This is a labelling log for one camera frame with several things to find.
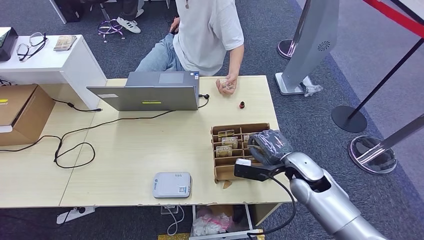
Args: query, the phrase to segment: laptop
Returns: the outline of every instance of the laptop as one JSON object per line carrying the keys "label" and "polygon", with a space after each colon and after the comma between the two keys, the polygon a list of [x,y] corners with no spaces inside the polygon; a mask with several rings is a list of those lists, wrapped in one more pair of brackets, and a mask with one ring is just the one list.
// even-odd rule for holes
{"label": "laptop", "polygon": [[87,86],[118,111],[199,109],[198,71],[134,71],[125,86]]}

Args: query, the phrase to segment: cardboard divider box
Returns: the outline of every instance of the cardboard divider box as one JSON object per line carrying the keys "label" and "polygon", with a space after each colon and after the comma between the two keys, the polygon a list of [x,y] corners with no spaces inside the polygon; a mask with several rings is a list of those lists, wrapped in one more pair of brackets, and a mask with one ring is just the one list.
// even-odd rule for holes
{"label": "cardboard divider box", "polygon": [[54,106],[37,84],[0,86],[0,146],[35,143]]}
{"label": "cardboard divider box", "polygon": [[[251,124],[236,124],[236,125],[222,125],[213,126],[210,130],[212,135],[212,149],[213,149],[213,170],[215,176],[215,182],[218,181],[231,181],[240,179],[234,176],[234,165],[237,159],[248,159],[251,160],[253,165],[260,165],[260,163],[252,156],[249,151],[248,143],[244,139],[249,137],[251,134],[257,134],[264,130],[269,130],[269,123],[251,123]],[[232,156],[217,157],[216,148],[221,146],[218,132],[234,130],[234,135],[231,137],[237,137],[237,148],[232,150]]]}

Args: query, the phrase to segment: black round base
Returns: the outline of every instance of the black round base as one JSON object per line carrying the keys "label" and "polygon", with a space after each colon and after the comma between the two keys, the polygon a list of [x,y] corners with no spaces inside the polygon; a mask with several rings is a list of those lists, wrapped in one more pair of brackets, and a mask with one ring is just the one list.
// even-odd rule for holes
{"label": "black round base", "polygon": [[339,128],[349,133],[360,133],[367,128],[367,119],[359,111],[348,119],[354,110],[351,106],[337,106],[331,111],[331,118]]}

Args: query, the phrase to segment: cardboard flap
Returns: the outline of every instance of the cardboard flap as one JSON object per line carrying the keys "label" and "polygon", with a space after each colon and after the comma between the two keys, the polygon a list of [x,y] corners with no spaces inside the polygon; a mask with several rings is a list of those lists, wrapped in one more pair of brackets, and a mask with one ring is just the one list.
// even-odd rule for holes
{"label": "cardboard flap", "polygon": [[0,87],[0,126],[12,126],[37,84]]}

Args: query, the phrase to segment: carpet floor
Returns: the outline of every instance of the carpet floor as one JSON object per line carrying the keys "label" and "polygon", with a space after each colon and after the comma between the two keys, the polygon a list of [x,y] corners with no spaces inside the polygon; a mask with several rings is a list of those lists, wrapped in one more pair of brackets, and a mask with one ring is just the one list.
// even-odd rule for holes
{"label": "carpet floor", "polygon": [[[111,17],[118,14],[117,3],[105,5]],[[357,105],[359,99],[357,90],[352,88],[333,57],[327,56],[310,74],[313,82],[324,87],[322,92],[312,97],[280,95],[274,74],[281,72],[288,61],[278,55],[276,45],[293,36],[300,16],[298,3],[295,0],[237,0],[236,5],[245,37],[240,75],[267,76],[279,128],[294,149],[306,153],[326,169],[349,194],[362,215],[389,239],[423,239],[423,200],[402,166],[391,174],[375,176],[360,170],[349,158],[348,144],[359,134],[335,126],[331,110],[339,105]],[[81,22],[64,25],[48,0],[36,3],[2,0],[0,9],[7,11],[2,12],[0,26],[13,26],[20,35],[33,32],[82,34],[106,77],[126,78],[165,36],[176,12],[174,2],[171,9],[167,9],[163,1],[146,2],[143,8],[145,12],[137,19],[141,34],[126,31],[126,39],[114,35],[109,37],[109,43],[103,43],[96,32],[103,19],[98,7],[86,13]],[[217,75],[224,76],[227,72],[228,58]],[[368,117],[368,128],[361,135],[382,137],[374,119],[367,112],[363,113]],[[68,208],[0,209],[0,214],[54,227],[56,215],[66,210]],[[291,205],[283,204],[260,227],[267,230],[278,226],[290,216],[290,211]],[[186,212],[190,215],[191,210],[187,208]],[[166,233],[172,222],[170,216],[160,216],[157,207],[100,207],[95,214],[53,230],[0,217],[0,239],[155,240],[157,235]],[[178,232],[187,233],[190,228],[191,218],[186,217]],[[299,205],[293,222],[267,239],[322,240],[331,237],[306,208]]]}

